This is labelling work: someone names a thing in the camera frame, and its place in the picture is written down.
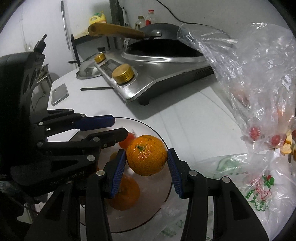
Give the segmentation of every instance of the wooden handle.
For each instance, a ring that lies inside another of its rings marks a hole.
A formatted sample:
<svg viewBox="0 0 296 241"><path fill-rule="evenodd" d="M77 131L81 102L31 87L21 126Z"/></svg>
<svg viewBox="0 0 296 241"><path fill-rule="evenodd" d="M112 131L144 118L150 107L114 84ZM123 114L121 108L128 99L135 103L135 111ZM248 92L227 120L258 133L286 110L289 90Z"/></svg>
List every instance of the wooden handle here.
<svg viewBox="0 0 296 241"><path fill-rule="evenodd" d="M131 39L143 39L145 33L139 30L109 23L93 23L89 26L90 36L114 36Z"/></svg>

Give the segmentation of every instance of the yellow jug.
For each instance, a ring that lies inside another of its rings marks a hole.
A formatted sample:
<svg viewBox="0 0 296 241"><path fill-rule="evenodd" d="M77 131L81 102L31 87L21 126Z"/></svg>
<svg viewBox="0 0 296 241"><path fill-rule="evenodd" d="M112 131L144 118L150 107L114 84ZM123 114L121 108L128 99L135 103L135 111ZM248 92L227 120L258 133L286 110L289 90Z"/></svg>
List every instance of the yellow jug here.
<svg viewBox="0 0 296 241"><path fill-rule="evenodd" d="M92 16L89 19L89 25L93 24L93 23L107 23L106 22L106 16L105 14L103 14L103 11L101 11L102 15L99 16L99 13L97 13L96 15Z"/></svg>

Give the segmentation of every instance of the plastic bag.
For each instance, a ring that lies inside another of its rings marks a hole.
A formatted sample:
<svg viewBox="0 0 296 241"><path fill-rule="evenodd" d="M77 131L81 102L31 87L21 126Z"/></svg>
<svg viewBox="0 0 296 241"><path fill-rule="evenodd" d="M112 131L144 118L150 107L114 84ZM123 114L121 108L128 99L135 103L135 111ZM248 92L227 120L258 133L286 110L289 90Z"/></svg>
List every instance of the plastic bag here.
<svg viewBox="0 0 296 241"><path fill-rule="evenodd" d="M209 178L228 176L253 208L269 240L283 229L296 207L296 184L291 177L291 164L277 151L214 157L190 168ZM146 224L139 240L179 241L187 207L188 199L182 200L175 194ZM213 198L209 197L207 240L212 237Z"/></svg>
<svg viewBox="0 0 296 241"><path fill-rule="evenodd" d="M238 39L200 35L186 25L178 39L202 52L228 95L249 151L283 145L295 126L296 42L286 28L251 23Z"/></svg>

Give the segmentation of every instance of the plate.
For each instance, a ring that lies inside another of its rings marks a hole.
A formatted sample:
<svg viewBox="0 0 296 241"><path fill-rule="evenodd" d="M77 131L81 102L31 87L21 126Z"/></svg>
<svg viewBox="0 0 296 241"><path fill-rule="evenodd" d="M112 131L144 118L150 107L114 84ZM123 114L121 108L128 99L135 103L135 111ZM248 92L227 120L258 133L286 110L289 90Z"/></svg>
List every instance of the plate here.
<svg viewBox="0 0 296 241"><path fill-rule="evenodd" d="M161 136L158 135L158 133L151 127L140 121L129 118L116 118L115 124L110 128L79 131L71 138L70 141L80 141L91 133L118 129L121 127L124 127L129 132L134 131L138 137L141 135L155 136L162 140L162 142L165 144ZM99 156L98 167L103 169L105 164L109 161L110 155L119 149L120 146L118 143L113 147L102 149ZM115 210L110 207L107 202L105 202L110 231L112 233L130 231L148 222L157 213L160 206L165 203L172 187L172 178L170 176L167 163L165 164L162 171L148 177L143 177L136 174L126 163L124 174L132 176L136 180L140 187L141 194L135 206L125 211ZM80 221L85 224L84 208L81 208L80 211Z"/></svg>

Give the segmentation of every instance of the stove knob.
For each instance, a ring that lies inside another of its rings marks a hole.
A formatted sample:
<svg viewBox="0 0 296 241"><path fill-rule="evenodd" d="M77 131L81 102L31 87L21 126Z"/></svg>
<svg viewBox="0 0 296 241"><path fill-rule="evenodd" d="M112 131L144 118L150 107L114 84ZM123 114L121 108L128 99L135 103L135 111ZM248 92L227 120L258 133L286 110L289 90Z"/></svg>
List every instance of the stove knob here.
<svg viewBox="0 0 296 241"><path fill-rule="evenodd" d="M102 61L104 61L106 59L106 56L104 55L104 53L100 53L98 54L94 60L95 62L98 64L98 63L101 63Z"/></svg>
<svg viewBox="0 0 296 241"><path fill-rule="evenodd" d="M135 74L129 64L118 66L112 73L112 77L119 85L130 81L134 75Z"/></svg>

